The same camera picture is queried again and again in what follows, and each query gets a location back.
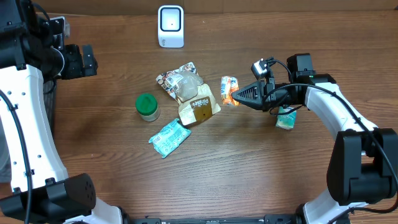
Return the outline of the teal tissue pack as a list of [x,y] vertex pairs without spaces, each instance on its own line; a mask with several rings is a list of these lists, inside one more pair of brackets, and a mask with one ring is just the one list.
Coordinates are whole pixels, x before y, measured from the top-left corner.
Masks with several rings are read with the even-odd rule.
[[293,129],[297,112],[293,111],[289,114],[278,115],[275,126],[282,129]]

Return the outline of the orange snack pack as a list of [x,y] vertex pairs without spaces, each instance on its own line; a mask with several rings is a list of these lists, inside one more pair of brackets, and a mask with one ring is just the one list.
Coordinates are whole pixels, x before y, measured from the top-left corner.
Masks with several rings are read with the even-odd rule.
[[239,90],[238,80],[235,77],[221,77],[221,100],[224,105],[238,106],[239,102],[233,99],[232,93]]

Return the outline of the beige brown snack pouch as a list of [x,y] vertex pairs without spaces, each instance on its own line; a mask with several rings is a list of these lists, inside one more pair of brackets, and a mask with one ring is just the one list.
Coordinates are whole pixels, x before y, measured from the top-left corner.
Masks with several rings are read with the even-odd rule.
[[184,126],[202,123],[221,111],[193,62],[161,73],[155,80],[178,103],[178,115]]

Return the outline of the green lid jar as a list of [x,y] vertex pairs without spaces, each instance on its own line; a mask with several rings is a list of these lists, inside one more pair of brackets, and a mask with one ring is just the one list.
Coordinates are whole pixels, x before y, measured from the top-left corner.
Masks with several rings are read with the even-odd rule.
[[156,98],[149,93],[144,93],[137,97],[136,110],[140,117],[148,122],[155,121],[160,115],[158,102]]

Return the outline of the teal snack packet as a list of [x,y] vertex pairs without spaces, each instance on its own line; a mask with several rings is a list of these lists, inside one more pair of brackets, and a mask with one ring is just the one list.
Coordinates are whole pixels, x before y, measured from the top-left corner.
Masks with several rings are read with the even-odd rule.
[[183,127],[180,124],[180,120],[175,118],[157,134],[153,135],[149,139],[149,144],[152,144],[154,149],[164,159],[176,150],[176,148],[178,148],[190,135],[191,131]]

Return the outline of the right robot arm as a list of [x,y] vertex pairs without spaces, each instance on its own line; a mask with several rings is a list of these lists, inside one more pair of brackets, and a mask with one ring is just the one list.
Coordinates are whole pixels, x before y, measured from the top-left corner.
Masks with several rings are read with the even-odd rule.
[[348,223],[354,212],[373,212],[374,204],[397,197],[397,133],[379,128],[343,96],[336,80],[315,71],[308,53],[284,63],[289,80],[276,83],[275,59],[252,64],[256,81],[234,91],[232,98],[255,110],[285,114],[306,107],[335,141],[326,173],[327,188],[293,214],[268,214],[264,223]]

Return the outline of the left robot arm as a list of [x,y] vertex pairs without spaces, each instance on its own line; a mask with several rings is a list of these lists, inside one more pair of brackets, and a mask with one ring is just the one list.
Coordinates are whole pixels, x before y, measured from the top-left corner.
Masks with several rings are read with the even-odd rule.
[[1,122],[11,159],[7,217],[25,223],[128,223],[96,196],[88,174],[73,177],[58,155],[45,109],[47,82],[96,75],[90,45],[66,44],[64,17],[28,0],[1,1]]

